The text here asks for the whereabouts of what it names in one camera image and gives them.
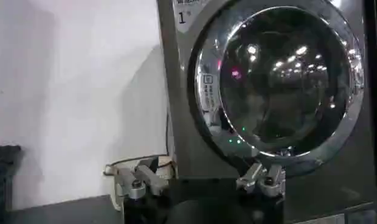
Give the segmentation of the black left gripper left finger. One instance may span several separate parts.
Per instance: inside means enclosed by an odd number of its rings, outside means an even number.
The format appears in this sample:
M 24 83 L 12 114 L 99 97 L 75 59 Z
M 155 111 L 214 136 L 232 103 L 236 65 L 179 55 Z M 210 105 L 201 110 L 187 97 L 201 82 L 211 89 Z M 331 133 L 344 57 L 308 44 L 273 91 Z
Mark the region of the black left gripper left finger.
M 147 192 L 151 195 L 161 196 L 168 188 L 168 180 L 160 177 L 157 170 L 160 156 L 149 156 L 138 159 L 135 166 L 114 165 L 114 201 L 120 211 L 125 208 L 125 200 L 141 200 Z

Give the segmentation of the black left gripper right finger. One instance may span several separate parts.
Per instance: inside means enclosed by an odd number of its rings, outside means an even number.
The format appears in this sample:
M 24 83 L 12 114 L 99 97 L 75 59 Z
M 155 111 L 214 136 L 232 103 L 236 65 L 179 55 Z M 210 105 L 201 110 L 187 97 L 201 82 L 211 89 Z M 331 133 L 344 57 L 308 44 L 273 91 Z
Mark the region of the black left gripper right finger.
M 271 198 L 285 195 L 285 183 L 286 172 L 281 165 L 274 164 L 267 169 L 262 163 L 253 163 L 246 173 L 236 180 L 237 188 L 247 194 L 258 191 Z

